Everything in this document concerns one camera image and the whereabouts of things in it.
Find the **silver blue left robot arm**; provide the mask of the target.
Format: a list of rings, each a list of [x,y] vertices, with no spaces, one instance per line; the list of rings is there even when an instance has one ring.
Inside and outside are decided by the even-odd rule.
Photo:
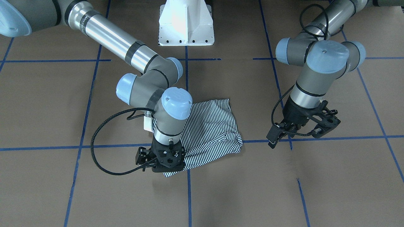
[[[286,92],[288,99],[282,110],[283,120],[271,122],[268,145],[289,135],[320,138],[339,124],[338,111],[327,108],[324,96],[332,83],[358,68],[365,60],[365,47],[356,41],[338,43],[330,37],[342,31],[344,23],[364,9],[367,0],[334,0],[327,8],[319,4],[321,13],[309,24],[301,23],[302,31],[295,38],[284,38],[276,46],[279,62],[301,66],[295,84]]]

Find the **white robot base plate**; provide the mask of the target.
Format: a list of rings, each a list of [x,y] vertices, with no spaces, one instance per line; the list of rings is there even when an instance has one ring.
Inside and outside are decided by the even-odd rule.
[[[215,43],[210,0],[167,0],[160,6],[160,46],[211,46]]]

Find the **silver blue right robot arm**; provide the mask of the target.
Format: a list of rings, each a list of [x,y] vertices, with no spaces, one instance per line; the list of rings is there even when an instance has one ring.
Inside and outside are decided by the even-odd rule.
[[[96,166],[112,175],[132,173],[132,170],[118,173],[103,168],[95,157],[94,142],[99,131],[113,118],[127,112],[142,111],[144,118],[151,118],[149,126],[153,140],[149,149],[138,149],[137,169],[150,167],[154,172],[183,171],[186,150],[181,143],[181,135],[193,100],[185,89],[174,87],[183,75],[180,61],[173,57],[163,58],[110,22],[86,0],[1,1],[1,34],[4,36],[27,36],[60,24],[79,30],[142,73],[141,76],[125,74],[117,83],[117,97],[132,109],[107,118],[93,134],[90,149]]]

